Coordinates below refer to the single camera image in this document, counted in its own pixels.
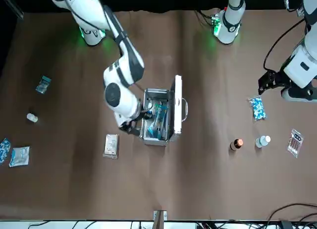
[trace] green led light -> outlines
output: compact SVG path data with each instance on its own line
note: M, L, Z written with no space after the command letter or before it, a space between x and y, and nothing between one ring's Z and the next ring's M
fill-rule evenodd
M85 47L86 46L86 42L80 36L78 36L78 38L77 38L77 46L78 47Z
M81 37L82 37L82 38L85 38L85 37L84 37L84 33L83 33L83 31L81 30L80 27L79 27L79 30L80 30L80 33L81 33Z
M240 24L239 24L239 26L237 27L236 36L238 36L238 33L239 33L239 28L240 28Z
M102 41L102 46L104 48L104 50L108 53L108 54L112 54L113 53L113 50L115 49L115 45L114 45L114 42L112 40L112 38L105 38L103 41Z
M217 26L220 23L220 19L218 16L211 16L211 24L212 26Z
M101 38L104 38L106 36L106 32L104 30L99 30Z
M213 28L213 34L217 37L219 32L220 32L220 28L221 28L221 23L219 23L218 25L216 25L214 28Z

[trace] blue packet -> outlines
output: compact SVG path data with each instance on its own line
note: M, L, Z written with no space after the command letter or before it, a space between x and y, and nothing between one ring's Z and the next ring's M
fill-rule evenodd
M51 79L43 75L39 85L36 87L35 90L41 94L44 94L50 83Z
M18 147L12 149L9 167L26 166L29 164L30 147Z
M152 138L157 138L161 140L164 122L166 120L167 106L163 106L162 104L155 104L155 108L155 119L151 123L151 125L148 126L148 133Z
M250 105L253 108L253 119L258 121L266 118L266 113L260 96L249 99Z
M1 143L0 143L0 165L5 161L8 152L10 150L11 143L7 138L5 138Z

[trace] metal case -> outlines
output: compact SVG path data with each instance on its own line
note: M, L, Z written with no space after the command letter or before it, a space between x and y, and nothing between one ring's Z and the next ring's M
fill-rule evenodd
M148 126L152 120L142 119L141 138L147 145L166 146L169 141L175 141L182 133L182 122L187 118L188 104L182 98L182 76L176 75L170 90L166 89L146 89L144 92L143 106L148 106L149 100L167 101L168 107L166 115L165 129L162 140L152 138L148 134ZM182 119L182 100L185 102L185 117Z

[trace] case lid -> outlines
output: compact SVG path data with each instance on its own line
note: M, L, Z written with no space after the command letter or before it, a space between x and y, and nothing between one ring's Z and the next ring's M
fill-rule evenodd
M175 141L182 133L182 76L176 75L170 89L170 122L169 134L170 141Z

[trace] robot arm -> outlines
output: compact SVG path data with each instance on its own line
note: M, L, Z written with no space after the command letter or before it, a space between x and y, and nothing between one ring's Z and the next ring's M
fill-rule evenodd
M309 31L282 65L279 72L268 71L259 79L259 94L265 90L284 87L281 95L288 101L317 102L317 3L303 0L305 20Z
M52 1L59 7L69 9L84 31L98 32L105 29L113 33L121 56L104 71L106 104L114 111L120 129L139 135L140 132L132 123L146 117L146 113L141 102L128 87L142 78L144 63L118 19L111 9L106 5L102 6L99 0Z
M238 35L241 18L246 9L244 0L229 0L226 10L216 14L219 24L215 27L213 34L224 44L230 44Z

